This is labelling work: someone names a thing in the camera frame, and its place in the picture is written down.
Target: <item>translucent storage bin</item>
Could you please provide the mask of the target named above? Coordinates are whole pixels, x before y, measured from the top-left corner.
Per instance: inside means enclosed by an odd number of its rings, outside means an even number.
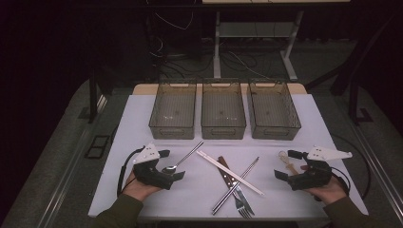
[[[241,140],[246,121],[239,79],[204,79],[201,134],[205,140]]]
[[[291,141],[301,129],[288,85],[281,80],[250,79],[248,107],[254,139]]]
[[[194,139],[196,88],[196,79],[160,80],[148,125],[154,139]]]

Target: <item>dark background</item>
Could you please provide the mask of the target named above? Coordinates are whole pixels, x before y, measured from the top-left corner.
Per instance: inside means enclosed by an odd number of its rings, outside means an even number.
[[[95,72],[103,93],[110,93],[113,87],[153,81],[157,76],[148,54],[150,35],[162,32],[167,40],[171,39],[170,46],[197,56],[198,39],[212,33],[209,25],[214,25],[214,12],[195,14],[192,32],[178,33],[158,24],[152,24],[150,31],[150,26],[144,24],[147,12],[77,11],[70,1],[62,0],[5,0],[0,4],[2,222],[69,100],[90,72]],[[304,13],[298,39],[357,40],[349,67],[340,75],[346,82],[352,77],[360,79],[360,84],[403,134],[403,13],[399,6],[400,1],[394,0],[355,0],[347,8],[311,8]],[[358,71],[352,74],[370,38],[398,10],[400,13],[385,27]],[[165,16],[178,19],[169,13]],[[229,12],[226,16],[234,17]],[[187,42],[175,42],[175,36]],[[133,78],[133,72],[144,77]]]

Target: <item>fork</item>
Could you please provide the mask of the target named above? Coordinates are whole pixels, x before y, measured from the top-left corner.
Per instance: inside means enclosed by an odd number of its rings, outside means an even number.
[[[235,206],[237,207],[238,212],[245,218],[249,219],[251,218],[251,215],[249,214],[248,210],[246,210],[245,205],[243,202],[240,200],[240,198],[237,196],[237,194],[234,192],[233,193],[234,199],[235,199]]]

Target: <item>floor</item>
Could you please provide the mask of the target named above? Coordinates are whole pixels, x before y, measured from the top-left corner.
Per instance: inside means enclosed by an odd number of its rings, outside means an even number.
[[[196,76],[200,80],[212,77],[211,40],[203,40],[205,54],[200,60],[189,60],[181,54],[171,54],[169,61],[160,68],[161,77],[183,78]],[[287,78],[278,51],[281,40],[231,40],[221,42],[221,77]],[[306,85],[332,70],[350,55],[355,46],[352,41],[296,42],[291,61],[298,76],[298,83]],[[359,92],[360,108],[365,108],[373,121],[355,126],[347,117],[347,94],[334,97],[329,92],[333,80],[314,87],[313,94],[321,115],[333,136],[336,147],[352,151],[354,156],[345,160],[358,191],[365,195],[364,202],[370,215],[383,221],[386,227],[403,227],[396,215],[390,193],[382,185],[382,179],[371,171],[368,186],[368,169],[361,154],[372,151],[382,164],[396,192],[403,192],[402,136],[389,123],[387,117],[372,101],[368,93]],[[72,97],[65,116],[59,122],[48,141],[40,160],[21,191],[2,227],[89,227],[93,218],[87,216],[89,206],[103,167],[107,152],[113,144],[116,127],[125,108],[132,87],[116,87],[111,95],[101,96],[99,114],[94,123],[88,123],[88,82]],[[108,136],[105,153],[99,160],[84,158],[96,136]],[[319,228],[328,221],[299,221],[300,228]],[[195,227],[194,224],[161,223],[159,227]],[[279,224],[261,224],[246,221],[231,227],[280,227]]]

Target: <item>dark green sleeve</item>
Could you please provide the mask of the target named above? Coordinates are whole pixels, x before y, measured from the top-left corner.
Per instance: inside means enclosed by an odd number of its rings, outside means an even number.
[[[91,227],[135,227],[137,216],[142,209],[143,203],[141,201],[121,194],[109,209],[97,216]]]
[[[378,228],[384,227],[378,220],[359,211],[350,198],[346,197],[323,208],[335,228]]]

